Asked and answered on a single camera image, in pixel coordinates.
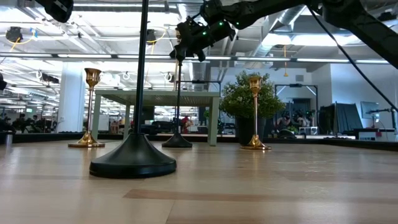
gold candlestick holder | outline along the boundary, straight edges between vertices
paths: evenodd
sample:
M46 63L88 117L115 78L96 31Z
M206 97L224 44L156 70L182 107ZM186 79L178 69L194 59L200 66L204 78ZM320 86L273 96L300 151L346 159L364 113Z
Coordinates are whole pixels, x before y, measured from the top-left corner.
M242 146L242 149L251 150L271 150L271 147L264 145L257 134L257 99L261 89L261 77L251 77L249 79L250 90L254 97L254 134L247 146Z
M95 68L85 68L86 82L89 86L88 92L88 114L87 114L87 129L83 137L76 143L68 144L68 147L105 147L105 143L97 142L91 135L91 109L93 107L93 92L94 86L100 82L101 70Z

